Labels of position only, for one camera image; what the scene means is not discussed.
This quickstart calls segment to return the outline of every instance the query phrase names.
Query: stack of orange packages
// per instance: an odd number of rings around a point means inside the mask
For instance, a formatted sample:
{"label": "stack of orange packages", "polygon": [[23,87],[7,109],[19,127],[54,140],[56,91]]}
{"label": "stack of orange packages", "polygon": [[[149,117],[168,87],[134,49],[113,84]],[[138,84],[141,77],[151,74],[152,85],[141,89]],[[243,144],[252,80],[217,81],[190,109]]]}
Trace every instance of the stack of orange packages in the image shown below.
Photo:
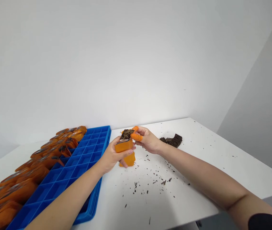
{"label": "stack of orange packages", "polygon": [[27,202],[37,186],[56,164],[64,166],[60,157],[70,157],[69,149],[78,146],[87,129],[85,126],[63,129],[19,166],[15,173],[0,182],[0,230],[5,229]]}

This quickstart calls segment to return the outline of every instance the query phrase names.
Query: orange box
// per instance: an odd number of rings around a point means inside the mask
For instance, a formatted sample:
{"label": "orange box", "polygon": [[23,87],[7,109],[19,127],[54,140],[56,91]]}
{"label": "orange box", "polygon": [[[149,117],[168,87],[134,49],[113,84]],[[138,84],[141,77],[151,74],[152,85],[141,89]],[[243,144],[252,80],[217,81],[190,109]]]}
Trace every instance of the orange box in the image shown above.
{"label": "orange box", "polygon": [[14,201],[0,204],[0,230],[5,229],[10,224],[21,208],[22,205]]}
{"label": "orange box", "polygon": [[0,196],[0,204],[5,201],[12,200],[19,204],[24,204],[34,193],[37,188],[31,179],[22,181],[11,188],[9,188],[5,193]]}

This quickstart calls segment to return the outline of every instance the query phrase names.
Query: white table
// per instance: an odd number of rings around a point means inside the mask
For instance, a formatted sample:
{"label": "white table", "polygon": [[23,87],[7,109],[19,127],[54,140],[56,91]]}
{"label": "white table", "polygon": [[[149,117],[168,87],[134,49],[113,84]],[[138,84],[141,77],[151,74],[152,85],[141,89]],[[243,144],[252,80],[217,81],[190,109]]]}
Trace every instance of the white table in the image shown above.
{"label": "white table", "polygon": [[[272,196],[270,167],[193,119],[185,118],[143,126],[158,138],[173,137],[175,133],[181,135],[183,142],[179,149],[223,170],[261,199]],[[112,130],[110,139],[120,135],[122,130]],[[26,162],[42,143],[44,142],[19,146],[0,159],[0,181]],[[188,185],[188,180],[162,157],[152,155],[141,147],[137,147],[135,156],[134,167],[125,169],[116,165],[111,172],[103,176],[95,217],[72,229],[160,230],[220,212],[212,201],[192,185]],[[172,179],[162,185],[161,178]]]}

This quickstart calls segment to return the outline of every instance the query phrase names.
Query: forearm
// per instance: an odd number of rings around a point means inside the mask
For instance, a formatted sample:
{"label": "forearm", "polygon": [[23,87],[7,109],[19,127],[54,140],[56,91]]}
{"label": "forearm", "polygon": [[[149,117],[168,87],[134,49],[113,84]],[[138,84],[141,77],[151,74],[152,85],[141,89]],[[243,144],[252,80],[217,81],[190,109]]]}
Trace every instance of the forearm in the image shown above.
{"label": "forearm", "polygon": [[211,164],[165,143],[160,149],[159,155],[222,208],[228,210],[238,200],[250,194],[236,180]]}
{"label": "forearm", "polygon": [[98,164],[95,164],[45,208],[26,227],[26,230],[70,229],[85,201],[102,176],[103,172]]}

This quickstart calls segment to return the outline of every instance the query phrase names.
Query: hand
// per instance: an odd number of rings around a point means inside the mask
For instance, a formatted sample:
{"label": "hand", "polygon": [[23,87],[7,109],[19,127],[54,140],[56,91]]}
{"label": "hand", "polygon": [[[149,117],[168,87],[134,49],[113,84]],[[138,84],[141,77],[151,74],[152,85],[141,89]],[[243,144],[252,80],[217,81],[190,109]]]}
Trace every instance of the hand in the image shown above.
{"label": "hand", "polygon": [[97,162],[97,165],[101,168],[103,174],[108,173],[112,168],[115,166],[115,164],[119,161],[125,168],[127,168],[127,164],[124,161],[124,157],[127,157],[128,155],[131,155],[133,153],[133,150],[136,149],[135,146],[132,147],[132,149],[123,151],[121,153],[117,153],[115,151],[115,145],[119,142],[120,136],[116,137],[107,147],[104,154],[100,158],[100,160]]}
{"label": "hand", "polygon": [[138,130],[131,134],[131,138],[136,141],[136,145],[142,146],[145,150],[153,154],[158,154],[163,145],[163,142],[151,133],[150,130],[141,126],[138,126]]}

